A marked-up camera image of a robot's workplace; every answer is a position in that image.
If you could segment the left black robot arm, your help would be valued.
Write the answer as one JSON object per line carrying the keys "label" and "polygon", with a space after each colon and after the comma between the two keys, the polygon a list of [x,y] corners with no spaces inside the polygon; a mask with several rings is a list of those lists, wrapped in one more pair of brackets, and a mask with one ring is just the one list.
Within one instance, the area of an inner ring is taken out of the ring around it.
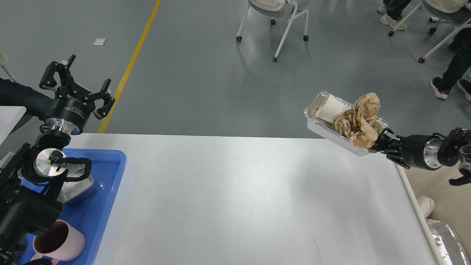
{"label": "left black robot arm", "polygon": [[105,118],[115,98],[106,79],[97,93],[78,84],[71,72],[76,56],[51,62],[40,88],[54,90],[41,135],[34,144],[25,143],[1,171],[1,264],[11,265],[24,251],[25,237],[48,232],[63,211],[59,200],[63,186],[83,183],[91,175],[92,161],[69,157],[63,149],[73,135],[82,134],[91,114]]}

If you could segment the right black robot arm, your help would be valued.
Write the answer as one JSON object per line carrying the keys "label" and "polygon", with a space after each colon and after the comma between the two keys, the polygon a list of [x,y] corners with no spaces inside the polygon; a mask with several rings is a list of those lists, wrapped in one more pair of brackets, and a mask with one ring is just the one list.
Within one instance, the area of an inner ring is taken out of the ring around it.
{"label": "right black robot arm", "polygon": [[370,149],[407,169],[434,171],[459,164],[461,177],[449,179],[451,186],[458,187],[471,182],[470,147],[470,131],[464,128],[457,127],[447,136],[434,133],[407,137],[393,135],[390,128],[385,128]]}

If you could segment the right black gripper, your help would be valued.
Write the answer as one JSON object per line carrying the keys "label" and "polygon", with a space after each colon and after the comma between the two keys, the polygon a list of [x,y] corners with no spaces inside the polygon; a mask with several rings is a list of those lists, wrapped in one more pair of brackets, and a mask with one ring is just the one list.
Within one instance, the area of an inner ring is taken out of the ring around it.
{"label": "right black gripper", "polygon": [[370,153],[390,152],[386,158],[405,169],[411,167],[437,170],[442,164],[438,151],[442,139],[433,135],[395,136],[390,128],[384,128],[370,147]]}

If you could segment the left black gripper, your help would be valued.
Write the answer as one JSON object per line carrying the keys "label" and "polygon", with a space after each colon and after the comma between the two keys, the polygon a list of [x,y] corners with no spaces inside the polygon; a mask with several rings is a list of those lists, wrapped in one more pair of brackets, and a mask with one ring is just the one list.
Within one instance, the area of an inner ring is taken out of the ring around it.
{"label": "left black gripper", "polygon": [[[82,134],[91,113],[101,120],[108,116],[116,99],[109,92],[111,79],[106,79],[97,93],[90,93],[87,102],[76,99],[77,85],[70,72],[70,67],[76,55],[71,55],[64,62],[51,62],[41,78],[39,87],[54,91],[54,99],[46,111],[43,122],[49,127],[66,128],[68,134]],[[103,105],[97,109],[94,102],[103,100]]]}

